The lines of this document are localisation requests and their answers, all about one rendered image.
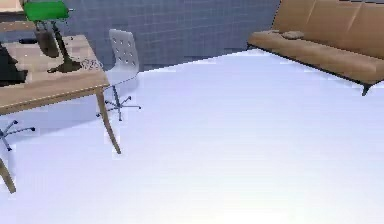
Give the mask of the grey swivel chair base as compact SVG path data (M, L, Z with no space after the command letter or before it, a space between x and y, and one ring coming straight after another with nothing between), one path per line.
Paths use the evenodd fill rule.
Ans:
M9 123L5 127L5 129L1 129L0 128L0 140L3 142L5 148L8 151L12 150L12 147L10 146L10 144L9 144L9 142L7 140L8 136L16 134L16 133L24 132L24 131L27 131L27 130L30 130L32 132L36 131L35 127L28 127L28 128L21 128L21 129L12 130L12 127L16 126L17 124L18 124L18 121L17 120L13 120L11 123Z

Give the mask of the green desk lamp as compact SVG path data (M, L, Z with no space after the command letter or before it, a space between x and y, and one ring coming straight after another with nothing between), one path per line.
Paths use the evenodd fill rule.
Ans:
M38 23L45 24L49 21L52 24L52 30L58 43L60 52L63 56L63 63L57 67L48 70L48 73L61 72L69 73L77 71L81 68L81 63L70 58L60 30L56 26L56 21L59 19L67 19L69 17L69 8L62 0L50 0L42 2L26 2L23 4L23 10L27 20L38 27Z

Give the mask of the wooden desk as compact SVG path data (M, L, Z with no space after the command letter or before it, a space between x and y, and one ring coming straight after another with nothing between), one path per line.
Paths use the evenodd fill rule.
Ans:
M109 138L116 152L121 153L105 106L103 90L109 82L102 68L48 73L50 67L61 64L60 57L45 56L37 44L12 42L3 47L17 60L16 68L28 74L24 83L0 87L0 116L95 95Z

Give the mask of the brown sofa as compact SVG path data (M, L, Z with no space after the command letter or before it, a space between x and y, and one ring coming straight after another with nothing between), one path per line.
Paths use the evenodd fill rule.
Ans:
M272 27L250 34L259 48L363 86L384 81L384 3L281 0Z

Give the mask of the white swivel chair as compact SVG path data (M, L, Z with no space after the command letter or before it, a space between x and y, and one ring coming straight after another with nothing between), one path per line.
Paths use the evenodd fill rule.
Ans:
M135 45L135 38L132 32L110 29L109 38L115 56L115 64L110 70L106 71L106 76L110 83L106 89L112 89L114 101L111 102L105 100L105 103L112 105L110 111L117 110L119 120L122 120L122 108L131 107L140 109L140 106L126 105L126 102L131 99L130 96L121 101L117 92L117 86L137 77L139 73L140 62L138 51Z

